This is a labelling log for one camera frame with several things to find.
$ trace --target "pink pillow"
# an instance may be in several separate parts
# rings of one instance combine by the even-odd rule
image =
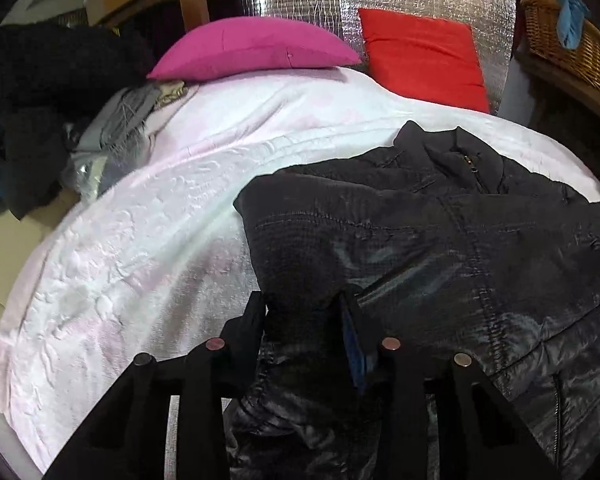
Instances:
[[[253,70],[357,63],[358,54],[328,30],[283,18],[243,16],[190,31],[147,77],[209,81]]]

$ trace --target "red pillow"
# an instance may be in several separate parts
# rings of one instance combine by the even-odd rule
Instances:
[[[404,97],[489,113],[471,27],[401,12],[358,9],[369,74]]]

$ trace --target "wicker basket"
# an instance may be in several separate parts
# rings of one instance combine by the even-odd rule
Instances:
[[[600,90],[600,31],[586,20],[582,41],[576,50],[567,50],[555,31],[560,5],[546,0],[522,0],[526,35],[532,54],[570,72]]]

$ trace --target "zipper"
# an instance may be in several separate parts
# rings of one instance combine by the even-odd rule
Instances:
[[[471,168],[471,172],[474,174],[475,181],[478,183],[478,189],[480,190],[480,192],[489,193],[487,191],[486,186],[482,183],[482,179],[480,177],[480,173],[478,172],[478,168],[475,167],[475,164],[471,160],[471,158],[468,155],[465,155],[464,161],[469,165],[469,168]]]
[[[554,434],[554,465],[560,471],[560,451],[562,448],[562,394],[560,386],[560,375],[551,376],[554,380],[555,396],[555,434]]]

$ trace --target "folded clothes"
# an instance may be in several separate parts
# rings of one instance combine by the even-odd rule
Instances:
[[[82,134],[62,172],[64,185],[91,203],[125,175],[144,166],[152,148],[144,120],[152,110],[186,93],[182,81],[149,83],[117,92]]]
[[[54,198],[85,127],[153,63],[140,37],[103,28],[0,27],[0,196],[16,218]]]

